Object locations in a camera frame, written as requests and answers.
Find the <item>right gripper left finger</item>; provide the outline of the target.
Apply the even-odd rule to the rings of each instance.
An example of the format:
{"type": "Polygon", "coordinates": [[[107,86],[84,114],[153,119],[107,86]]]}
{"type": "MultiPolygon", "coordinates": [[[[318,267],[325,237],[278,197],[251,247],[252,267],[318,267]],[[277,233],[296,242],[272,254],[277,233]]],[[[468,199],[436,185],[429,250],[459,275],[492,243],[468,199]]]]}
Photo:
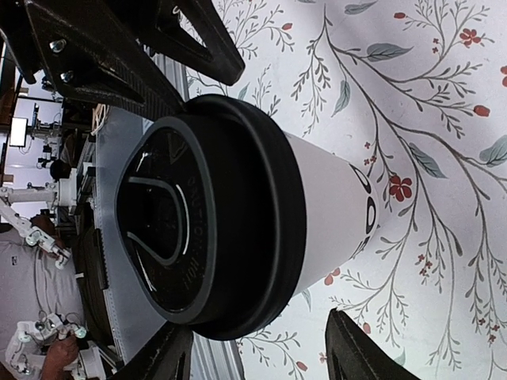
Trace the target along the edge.
{"type": "Polygon", "coordinates": [[[189,380],[193,331],[162,326],[139,352],[114,374],[114,380],[189,380]]]}

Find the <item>white paper coffee cup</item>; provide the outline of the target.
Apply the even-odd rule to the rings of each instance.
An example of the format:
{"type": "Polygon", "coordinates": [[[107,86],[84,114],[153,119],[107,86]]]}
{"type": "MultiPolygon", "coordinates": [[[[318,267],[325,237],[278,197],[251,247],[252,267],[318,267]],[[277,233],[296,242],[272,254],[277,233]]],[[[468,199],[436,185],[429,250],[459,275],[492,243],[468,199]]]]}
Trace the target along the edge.
{"type": "Polygon", "coordinates": [[[307,239],[297,295],[361,252],[379,221],[376,190],[356,166],[289,133],[305,195],[307,239]]]}

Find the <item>black plastic cup lid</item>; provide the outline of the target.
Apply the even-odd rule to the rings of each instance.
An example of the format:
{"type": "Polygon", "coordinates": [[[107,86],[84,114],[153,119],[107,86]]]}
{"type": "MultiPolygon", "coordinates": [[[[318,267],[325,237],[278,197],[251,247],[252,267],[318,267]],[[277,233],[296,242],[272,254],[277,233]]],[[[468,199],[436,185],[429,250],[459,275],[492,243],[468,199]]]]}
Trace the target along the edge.
{"type": "Polygon", "coordinates": [[[265,112],[217,94],[153,123],[116,190],[120,240],[151,305],[212,340],[270,324],[307,240],[303,181],[265,112]]]}

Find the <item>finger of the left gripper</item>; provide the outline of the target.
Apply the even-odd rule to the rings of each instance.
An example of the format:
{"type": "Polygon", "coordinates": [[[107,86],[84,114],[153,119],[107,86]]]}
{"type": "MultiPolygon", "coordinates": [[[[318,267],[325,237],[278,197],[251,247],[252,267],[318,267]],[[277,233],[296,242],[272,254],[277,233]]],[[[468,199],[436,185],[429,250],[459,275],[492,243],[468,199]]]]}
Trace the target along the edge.
{"type": "Polygon", "coordinates": [[[245,70],[211,1],[142,1],[138,38],[157,53],[227,86],[245,70]]]}
{"type": "Polygon", "coordinates": [[[103,1],[26,1],[44,73],[65,98],[146,119],[183,112],[179,92],[103,1]]]}

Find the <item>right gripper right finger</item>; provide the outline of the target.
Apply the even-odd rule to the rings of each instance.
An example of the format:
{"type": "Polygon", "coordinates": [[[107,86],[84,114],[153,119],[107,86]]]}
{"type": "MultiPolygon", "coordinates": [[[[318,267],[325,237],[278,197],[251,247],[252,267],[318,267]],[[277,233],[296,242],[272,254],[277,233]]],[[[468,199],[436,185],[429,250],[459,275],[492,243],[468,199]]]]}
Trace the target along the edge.
{"type": "Polygon", "coordinates": [[[331,380],[414,378],[341,310],[329,312],[325,339],[327,370],[331,380]]]}

